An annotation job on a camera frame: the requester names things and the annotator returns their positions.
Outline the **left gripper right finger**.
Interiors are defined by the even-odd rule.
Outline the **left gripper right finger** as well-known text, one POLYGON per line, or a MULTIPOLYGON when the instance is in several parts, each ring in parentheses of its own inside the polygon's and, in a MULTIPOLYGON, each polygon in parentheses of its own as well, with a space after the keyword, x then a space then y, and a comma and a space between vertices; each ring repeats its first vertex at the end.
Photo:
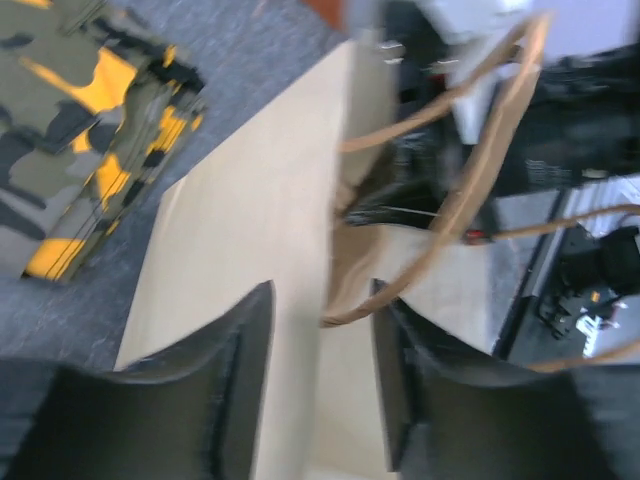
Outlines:
POLYGON ((402 479, 635 479, 639 369, 538 373, 395 300, 372 317, 387 462, 402 479))

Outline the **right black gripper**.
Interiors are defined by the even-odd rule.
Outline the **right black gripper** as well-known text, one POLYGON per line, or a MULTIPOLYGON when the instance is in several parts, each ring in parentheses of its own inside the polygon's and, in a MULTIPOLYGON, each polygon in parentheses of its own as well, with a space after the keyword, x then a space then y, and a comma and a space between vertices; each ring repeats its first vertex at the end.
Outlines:
MULTIPOLYGON (((448 48, 424 19, 388 19, 384 39, 404 47, 397 118, 405 120, 445 92, 436 62, 445 59, 448 48)), ((354 227, 429 229, 469 152, 458 138, 452 113, 401 135, 384 147, 357 187, 344 220, 354 227)))

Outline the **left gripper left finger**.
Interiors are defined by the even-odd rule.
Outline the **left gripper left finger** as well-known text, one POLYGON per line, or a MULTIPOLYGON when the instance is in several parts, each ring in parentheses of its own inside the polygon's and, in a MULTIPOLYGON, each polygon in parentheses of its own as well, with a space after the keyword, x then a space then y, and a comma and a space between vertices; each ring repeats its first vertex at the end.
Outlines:
POLYGON ((273 285, 120 371, 1 361, 5 479, 247 479, 273 285))

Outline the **brown paper bag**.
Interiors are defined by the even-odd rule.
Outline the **brown paper bag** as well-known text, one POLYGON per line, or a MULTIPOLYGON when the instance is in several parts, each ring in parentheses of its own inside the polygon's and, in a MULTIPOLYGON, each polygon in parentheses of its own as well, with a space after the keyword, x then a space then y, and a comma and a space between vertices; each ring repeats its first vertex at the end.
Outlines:
MULTIPOLYGON (((460 295, 475 268, 458 254, 489 196, 639 170, 636 47, 550 64, 543 59, 550 23, 538 13, 449 49, 445 92, 405 120, 397 118, 399 67, 382 48, 380 24, 322 57, 164 193, 115 371, 271 282, 271 340, 247 479, 392 472, 374 313, 399 299, 428 319, 436 287, 460 295), (348 225, 346 209, 384 147, 447 113, 470 152, 429 229, 348 225)), ((555 373, 625 365, 638 348, 631 342, 553 360, 539 346, 486 354, 555 373)))

